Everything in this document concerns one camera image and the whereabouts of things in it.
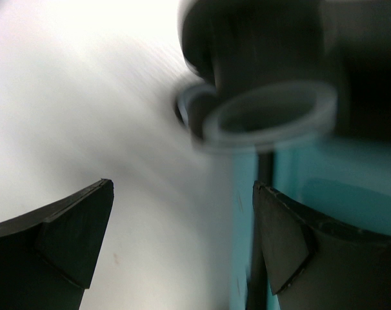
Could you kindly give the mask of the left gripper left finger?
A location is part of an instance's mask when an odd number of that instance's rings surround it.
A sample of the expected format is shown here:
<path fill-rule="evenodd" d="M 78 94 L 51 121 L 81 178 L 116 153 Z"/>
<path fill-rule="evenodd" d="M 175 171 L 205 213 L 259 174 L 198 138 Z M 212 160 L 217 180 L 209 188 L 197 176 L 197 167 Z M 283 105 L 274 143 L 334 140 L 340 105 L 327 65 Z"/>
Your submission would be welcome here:
<path fill-rule="evenodd" d="M 79 309 L 114 201 L 102 179 L 0 223 L 0 309 Z"/>

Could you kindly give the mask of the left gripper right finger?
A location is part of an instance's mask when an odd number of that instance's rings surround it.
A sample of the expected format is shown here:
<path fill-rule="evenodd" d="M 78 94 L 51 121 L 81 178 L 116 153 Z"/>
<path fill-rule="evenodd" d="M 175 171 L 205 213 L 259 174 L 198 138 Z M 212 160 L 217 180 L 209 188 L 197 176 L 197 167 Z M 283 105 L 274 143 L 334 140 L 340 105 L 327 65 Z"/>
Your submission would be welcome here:
<path fill-rule="evenodd" d="M 281 309 L 391 309 L 391 236 L 341 222 L 260 181 L 253 208 Z"/>

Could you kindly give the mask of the teal suitcase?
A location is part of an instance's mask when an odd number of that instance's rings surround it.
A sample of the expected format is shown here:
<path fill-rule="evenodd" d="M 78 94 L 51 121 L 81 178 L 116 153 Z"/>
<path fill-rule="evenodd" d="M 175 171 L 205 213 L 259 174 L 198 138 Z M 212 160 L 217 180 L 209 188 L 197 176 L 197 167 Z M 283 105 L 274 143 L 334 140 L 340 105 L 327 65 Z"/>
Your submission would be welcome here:
<path fill-rule="evenodd" d="M 176 110 L 203 151 L 232 157 L 231 309 L 281 309 L 253 208 L 263 182 L 391 236 L 391 1 L 181 1 L 201 82 Z"/>

